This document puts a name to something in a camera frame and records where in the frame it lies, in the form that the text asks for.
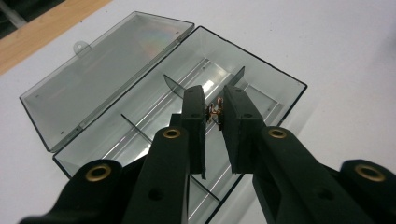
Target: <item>white table surface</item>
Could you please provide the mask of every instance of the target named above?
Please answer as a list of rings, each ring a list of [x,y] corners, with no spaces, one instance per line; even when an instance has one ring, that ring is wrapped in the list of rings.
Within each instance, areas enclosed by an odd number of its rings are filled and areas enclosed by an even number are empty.
[[[0,223],[46,213],[67,182],[19,96],[135,10],[203,25],[308,84],[282,126],[320,162],[396,173],[395,1],[113,0],[0,76]],[[213,223],[262,219],[247,177]]]

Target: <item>brass insert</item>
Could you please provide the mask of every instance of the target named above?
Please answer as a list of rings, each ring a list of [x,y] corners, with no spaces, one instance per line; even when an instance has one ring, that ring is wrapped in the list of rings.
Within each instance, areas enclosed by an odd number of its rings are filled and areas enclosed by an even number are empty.
[[[382,182],[386,179],[385,176],[373,166],[359,164],[355,166],[355,171],[361,177],[364,177],[374,182]]]
[[[177,138],[180,136],[180,131],[178,129],[168,129],[163,132],[165,138]]]
[[[97,182],[106,179],[111,173],[111,168],[107,164],[93,166],[85,175],[90,182]]]
[[[285,133],[285,131],[280,130],[280,129],[271,129],[268,134],[270,134],[271,136],[273,136],[274,138],[285,138],[287,136],[287,134]]]

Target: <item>screw hole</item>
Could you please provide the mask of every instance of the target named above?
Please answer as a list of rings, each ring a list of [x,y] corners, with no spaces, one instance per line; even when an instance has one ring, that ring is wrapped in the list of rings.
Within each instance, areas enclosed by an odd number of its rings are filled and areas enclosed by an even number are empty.
[[[148,192],[148,197],[152,200],[152,201],[159,201],[163,198],[163,192],[160,189],[151,189]]]
[[[386,178],[385,176],[379,172],[377,169],[375,169],[372,166],[365,165],[365,164],[358,164],[355,167],[356,173],[358,173],[361,177],[369,179],[374,182],[382,182]]]
[[[314,188],[314,193],[323,200],[328,200],[331,201],[334,199],[334,195],[332,194],[331,191],[329,191],[328,189],[325,189],[323,187],[316,187]]]
[[[180,131],[177,129],[169,129],[163,133],[165,138],[177,138],[180,136]]]
[[[85,178],[90,182],[96,182],[106,179],[111,173],[111,167],[107,164],[100,164],[93,166],[85,175]]]
[[[271,129],[268,133],[274,138],[285,138],[287,136],[286,133],[280,129]]]

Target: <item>box lid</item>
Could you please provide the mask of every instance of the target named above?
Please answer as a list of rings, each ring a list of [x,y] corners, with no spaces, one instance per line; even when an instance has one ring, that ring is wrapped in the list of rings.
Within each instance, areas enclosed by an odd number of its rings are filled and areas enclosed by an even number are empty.
[[[194,24],[134,12],[21,96],[50,152],[66,146],[173,49]]]

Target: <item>wooden edge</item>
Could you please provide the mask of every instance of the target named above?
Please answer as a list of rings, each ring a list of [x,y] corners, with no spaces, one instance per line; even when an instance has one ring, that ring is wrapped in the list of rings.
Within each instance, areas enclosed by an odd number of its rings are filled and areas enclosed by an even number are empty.
[[[111,0],[65,0],[0,39],[0,76]]]

